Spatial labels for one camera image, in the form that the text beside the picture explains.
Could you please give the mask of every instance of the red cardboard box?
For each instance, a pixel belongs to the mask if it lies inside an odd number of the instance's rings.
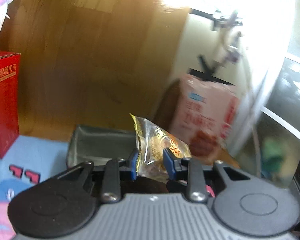
[[[17,90],[20,54],[0,51],[0,158],[19,135]]]

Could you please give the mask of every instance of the wooden surface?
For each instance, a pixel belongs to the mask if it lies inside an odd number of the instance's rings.
[[[0,50],[21,53],[21,133],[132,130],[129,113],[148,117],[163,93],[187,14],[162,0],[15,0]]]

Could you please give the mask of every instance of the wooden wall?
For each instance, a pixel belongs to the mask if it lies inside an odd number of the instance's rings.
[[[129,113],[148,117],[163,92],[187,13],[162,0],[15,0],[0,50],[21,53],[21,133],[133,129]]]

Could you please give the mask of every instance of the blue logo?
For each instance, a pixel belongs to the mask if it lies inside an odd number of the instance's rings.
[[[195,93],[192,93],[190,92],[189,93],[189,97],[193,100],[196,100],[196,101],[200,101],[200,102],[204,102],[204,97],[198,95],[198,94],[195,94]]]

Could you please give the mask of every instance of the clear plastic wrapper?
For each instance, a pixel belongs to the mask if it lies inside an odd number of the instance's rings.
[[[131,116],[135,124],[139,149],[138,176],[166,182],[168,174],[163,166],[163,149],[169,148],[177,158],[191,157],[188,145],[149,120]]]

